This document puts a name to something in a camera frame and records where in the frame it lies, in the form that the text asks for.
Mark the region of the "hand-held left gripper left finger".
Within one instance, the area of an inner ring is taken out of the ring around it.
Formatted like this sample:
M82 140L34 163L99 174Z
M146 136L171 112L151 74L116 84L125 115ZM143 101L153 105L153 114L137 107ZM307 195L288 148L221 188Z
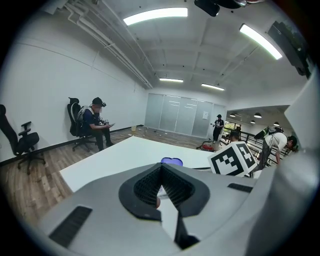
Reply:
M58 203L40 220L43 242L54 256L173 256L179 246L159 221L136 218L119 200L128 179L151 168L145 165L96 179ZM69 244L57 237L58 226L77 207L90 213Z

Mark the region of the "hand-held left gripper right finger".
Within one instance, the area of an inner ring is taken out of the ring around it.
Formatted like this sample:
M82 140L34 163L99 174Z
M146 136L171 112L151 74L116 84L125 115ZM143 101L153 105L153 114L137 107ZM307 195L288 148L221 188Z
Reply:
M272 172L258 179L213 174L174 164L161 165L161 181L177 213L166 225L175 226L177 241L161 248L166 256L245 256L249 240L273 180Z

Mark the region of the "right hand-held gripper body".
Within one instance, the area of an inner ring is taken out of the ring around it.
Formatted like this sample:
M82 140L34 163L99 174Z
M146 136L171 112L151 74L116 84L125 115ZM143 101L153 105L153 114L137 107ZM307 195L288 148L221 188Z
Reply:
M208 157L214 174L243 177L258 165L244 141L234 141Z

